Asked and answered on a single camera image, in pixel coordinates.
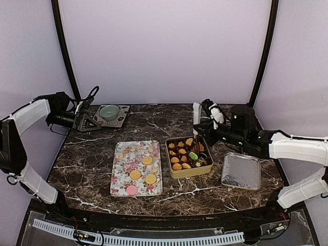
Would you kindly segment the brown round cookie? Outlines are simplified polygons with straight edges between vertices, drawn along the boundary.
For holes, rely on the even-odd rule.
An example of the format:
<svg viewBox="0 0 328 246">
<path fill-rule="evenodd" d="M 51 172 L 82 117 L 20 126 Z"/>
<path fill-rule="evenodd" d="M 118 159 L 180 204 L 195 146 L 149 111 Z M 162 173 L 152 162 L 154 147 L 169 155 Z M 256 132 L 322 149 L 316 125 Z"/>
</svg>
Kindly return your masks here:
<svg viewBox="0 0 328 246">
<path fill-rule="evenodd" d="M 175 164 L 175 163 L 179 163 L 179 158 L 177 158 L 177 157 L 172 157 L 171 158 L 171 163 L 173 163 L 173 164 Z"/>
</svg>

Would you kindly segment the green macaron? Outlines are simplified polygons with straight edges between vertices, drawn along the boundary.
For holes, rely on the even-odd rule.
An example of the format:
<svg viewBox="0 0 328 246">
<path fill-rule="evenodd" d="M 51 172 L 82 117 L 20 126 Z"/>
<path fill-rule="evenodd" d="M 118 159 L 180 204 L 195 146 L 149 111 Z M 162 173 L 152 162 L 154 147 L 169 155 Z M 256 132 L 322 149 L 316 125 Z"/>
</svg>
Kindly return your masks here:
<svg viewBox="0 0 328 246">
<path fill-rule="evenodd" d="M 198 155 L 197 155 L 196 153 L 194 153 L 194 152 L 190 152 L 190 153 L 189 153 L 189 157 L 190 157 L 192 160 L 198 160 L 198 159 L 199 159 Z"/>
</svg>

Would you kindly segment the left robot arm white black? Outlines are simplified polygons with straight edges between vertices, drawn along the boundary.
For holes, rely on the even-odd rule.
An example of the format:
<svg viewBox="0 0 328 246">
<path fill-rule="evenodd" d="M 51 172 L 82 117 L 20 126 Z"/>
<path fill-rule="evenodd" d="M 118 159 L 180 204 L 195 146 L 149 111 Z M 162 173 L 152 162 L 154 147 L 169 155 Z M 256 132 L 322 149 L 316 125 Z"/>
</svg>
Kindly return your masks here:
<svg viewBox="0 0 328 246">
<path fill-rule="evenodd" d="M 84 99 L 72 99 L 65 92 L 41 95 L 1 120 L 1 170 L 11 185 L 20 183 L 31 195 L 54 206 L 52 215 L 61 223 L 72 220 L 64 194 L 39 174 L 32 161 L 45 140 L 37 140 L 28 131 L 44 120 L 47 126 L 61 126 L 79 132 L 96 131 L 100 124 L 85 111 L 93 102 L 99 86 Z"/>
</svg>

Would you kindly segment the black sandwich cookie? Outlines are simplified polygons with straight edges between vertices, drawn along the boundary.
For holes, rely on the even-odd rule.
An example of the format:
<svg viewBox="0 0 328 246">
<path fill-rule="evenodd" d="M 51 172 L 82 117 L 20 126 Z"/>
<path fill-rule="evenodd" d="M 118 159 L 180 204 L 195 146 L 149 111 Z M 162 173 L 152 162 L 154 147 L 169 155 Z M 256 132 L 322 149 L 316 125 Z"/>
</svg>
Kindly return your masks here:
<svg viewBox="0 0 328 246">
<path fill-rule="evenodd" d="M 205 153 L 200 153 L 200 156 L 201 156 L 202 158 L 204 158 L 204 159 L 207 159 L 207 158 L 208 158 L 208 156 L 207 156 Z"/>
</svg>

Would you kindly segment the gold cookie tin box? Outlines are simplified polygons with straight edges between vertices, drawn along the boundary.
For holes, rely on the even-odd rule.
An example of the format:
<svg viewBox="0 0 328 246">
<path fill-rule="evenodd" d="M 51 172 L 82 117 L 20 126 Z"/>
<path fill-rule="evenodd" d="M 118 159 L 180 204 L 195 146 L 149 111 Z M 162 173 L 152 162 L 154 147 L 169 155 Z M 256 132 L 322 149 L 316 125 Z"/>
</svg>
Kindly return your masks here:
<svg viewBox="0 0 328 246">
<path fill-rule="evenodd" d="M 208 174 L 212 170 L 214 161 L 204 139 L 202 137 L 199 137 L 199 151 L 197 152 L 194 142 L 192 143 L 191 146 L 186 145 L 186 140 L 188 138 L 192 138 L 192 136 L 170 138 L 167 139 L 165 142 L 168 166 L 169 166 L 171 177 L 174 179 Z M 190 152 L 196 153 L 199 159 L 192 160 L 189 157 Z M 208 156 L 208 158 L 207 159 L 202 158 L 200 156 L 200 153 L 205 153 Z M 180 164 L 188 163 L 192 168 L 182 169 L 180 171 L 172 170 L 172 165 L 173 165 L 173 163 L 171 163 L 172 157 L 179 158 Z"/>
</svg>

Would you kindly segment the silver tin lid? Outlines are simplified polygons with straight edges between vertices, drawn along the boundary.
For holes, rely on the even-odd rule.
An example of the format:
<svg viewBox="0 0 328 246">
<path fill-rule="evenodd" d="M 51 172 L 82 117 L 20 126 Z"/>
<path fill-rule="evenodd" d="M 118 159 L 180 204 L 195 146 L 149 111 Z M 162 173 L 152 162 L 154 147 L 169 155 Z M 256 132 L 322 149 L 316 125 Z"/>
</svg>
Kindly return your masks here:
<svg viewBox="0 0 328 246">
<path fill-rule="evenodd" d="M 261 188 L 260 160 L 228 152 L 223 159 L 221 183 L 224 186 L 257 191 Z"/>
</svg>

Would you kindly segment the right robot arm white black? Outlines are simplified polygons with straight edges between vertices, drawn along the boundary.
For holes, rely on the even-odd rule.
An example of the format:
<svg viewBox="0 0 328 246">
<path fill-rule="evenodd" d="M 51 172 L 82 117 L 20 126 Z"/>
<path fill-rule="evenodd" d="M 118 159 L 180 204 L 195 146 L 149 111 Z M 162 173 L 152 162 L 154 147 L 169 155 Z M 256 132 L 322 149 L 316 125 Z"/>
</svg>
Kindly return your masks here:
<svg viewBox="0 0 328 246">
<path fill-rule="evenodd" d="M 274 191 L 262 210 L 261 217 L 273 222 L 281 210 L 313 198 L 327 197 L 327 138 L 288 135 L 281 130 L 257 127 L 254 109 L 247 105 L 230 108 L 227 117 L 221 108 L 206 99 L 193 103 L 194 132 L 213 146 L 218 141 L 234 145 L 240 153 L 261 159 L 294 159 L 317 163 L 322 167 L 301 181 Z"/>
</svg>

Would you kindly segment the chocolate chip cookie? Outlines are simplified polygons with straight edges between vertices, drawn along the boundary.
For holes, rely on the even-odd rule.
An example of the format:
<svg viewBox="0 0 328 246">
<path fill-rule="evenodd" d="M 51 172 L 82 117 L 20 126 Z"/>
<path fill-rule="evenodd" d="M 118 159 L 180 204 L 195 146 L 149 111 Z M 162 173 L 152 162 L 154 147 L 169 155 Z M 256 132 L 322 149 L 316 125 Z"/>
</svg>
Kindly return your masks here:
<svg viewBox="0 0 328 246">
<path fill-rule="evenodd" d="M 182 170 L 182 165 L 180 163 L 175 163 L 172 165 L 172 170 L 180 171 L 180 170 Z"/>
</svg>

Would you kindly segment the round waffle cookie bottom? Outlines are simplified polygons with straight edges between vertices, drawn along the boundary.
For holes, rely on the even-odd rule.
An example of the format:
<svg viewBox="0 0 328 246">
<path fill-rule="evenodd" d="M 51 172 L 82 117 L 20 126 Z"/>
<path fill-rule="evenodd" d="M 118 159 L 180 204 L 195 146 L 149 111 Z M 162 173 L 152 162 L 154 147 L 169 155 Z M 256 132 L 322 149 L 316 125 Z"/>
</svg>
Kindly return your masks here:
<svg viewBox="0 0 328 246">
<path fill-rule="evenodd" d="M 188 163 L 183 163 L 181 166 L 183 169 L 191 169 L 192 168 Z"/>
</svg>

